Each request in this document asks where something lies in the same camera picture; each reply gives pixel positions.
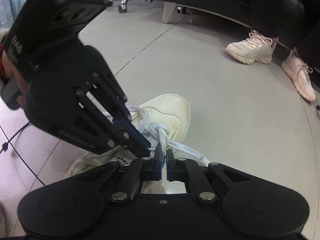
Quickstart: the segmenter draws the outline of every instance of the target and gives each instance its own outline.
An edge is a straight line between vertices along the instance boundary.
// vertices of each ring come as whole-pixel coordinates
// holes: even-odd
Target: ventilation hole
[[[71,16],[71,20],[74,21],[74,20],[80,18],[80,17],[83,15],[84,11],[85,11],[85,8],[81,8],[81,9],[77,10],[77,11]]]
[[[57,23],[62,21],[70,12],[70,8],[64,8],[61,11],[59,11],[55,17],[53,18],[52,22]]]
[[[226,174],[229,179],[231,179],[233,182],[242,182],[242,181],[247,181],[247,180],[250,180],[249,178],[243,176],[243,175],[240,175],[238,173],[235,173],[233,171],[229,171],[227,169],[222,169],[222,171],[224,172],[224,174]]]
[[[92,10],[91,12],[88,13],[88,16],[87,16],[87,17],[88,17],[88,18],[92,17],[93,15],[96,14],[97,11],[98,11],[98,9]]]
[[[99,133],[82,116],[79,116],[76,119],[75,126],[83,131],[86,131],[87,133],[92,134],[93,136],[99,136]]]

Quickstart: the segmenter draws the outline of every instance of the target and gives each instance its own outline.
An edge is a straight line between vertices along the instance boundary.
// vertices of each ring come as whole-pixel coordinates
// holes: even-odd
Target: floor
[[[161,1],[132,0],[128,12],[119,14],[116,3],[80,38],[105,57],[130,104],[165,93],[188,100],[192,118],[187,146],[210,161],[301,193],[310,206],[303,235],[320,239],[317,102],[309,104],[298,95],[279,67],[281,56],[270,65],[243,65],[224,52],[228,43],[248,35],[245,27],[216,16],[176,12],[166,25],[161,23],[162,11]],[[2,101],[0,112],[0,125],[9,138],[28,122],[22,110],[10,111]],[[0,144],[6,141],[3,133],[0,139]],[[85,152],[33,126],[13,142],[45,184],[61,180]],[[22,235],[17,204],[41,184],[11,147],[0,155],[0,177],[9,234]]]

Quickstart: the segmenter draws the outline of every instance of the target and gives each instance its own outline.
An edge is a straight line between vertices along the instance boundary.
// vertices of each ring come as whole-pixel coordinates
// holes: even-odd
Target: white shoe
[[[181,144],[187,134],[191,109],[189,103],[174,94],[161,95],[153,98],[140,107],[128,106],[132,116],[132,124],[151,143],[151,148],[161,145],[164,153],[168,146],[185,151],[195,156],[201,163],[208,165],[209,161],[195,150]],[[117,161],[121,165],[128,165],[136,157],[121,146],[111,151],[97,155],[88,152],[71,166],[65,179],[108,162]]]
[[[293,49],[290,51],[290,55],[281,63],[281,67],[292,78],[294,86],[305,100],[309,102],[316,100],[316,93],[309,78],[309,73],[312,73],[313,70],[294,54]]]
[[[226,47],[226,52],[245,64],[252,64],[255,61],[269,64],[275,47],[276,43],[274,44],[271,38],[252,31],[249,33],[249,38],[230,43]]]
[[[7,237],[7,222],[3,207],[0,205],[0,238]]]

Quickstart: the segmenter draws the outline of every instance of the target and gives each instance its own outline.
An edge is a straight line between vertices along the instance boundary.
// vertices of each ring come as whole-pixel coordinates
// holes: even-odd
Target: sofa leg
[[[164,9],[162,15],[162,23],[168,23],[170,16],[172,15],[174,9],[176,8],[175,2],[164,2]]]

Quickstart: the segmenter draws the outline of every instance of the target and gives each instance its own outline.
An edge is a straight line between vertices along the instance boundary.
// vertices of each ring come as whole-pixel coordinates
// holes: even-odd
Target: screw
[[[76,90],[76,95],[77,95],[78,97],[82,97],[82,96],[84,95],[83,90],[82,90],[82,89],[77,89],[77,90]]]
[[[127,195],[126,193],[119,191],[119,192],[113,193],[113,194],[111,195],[111,198],[112,198],[113,200],[124,200],[124,199],[127,198],[127,196],[128,196],[128,195]]]
[[[113,140],[109,140],[108,141],[108,145],[113,148],[115,146],[115,143],[113,142]]]
[[[209,191],[204,191],[199,194],[199,197],[203,200],[213,200],[215,198],[215,194]]]

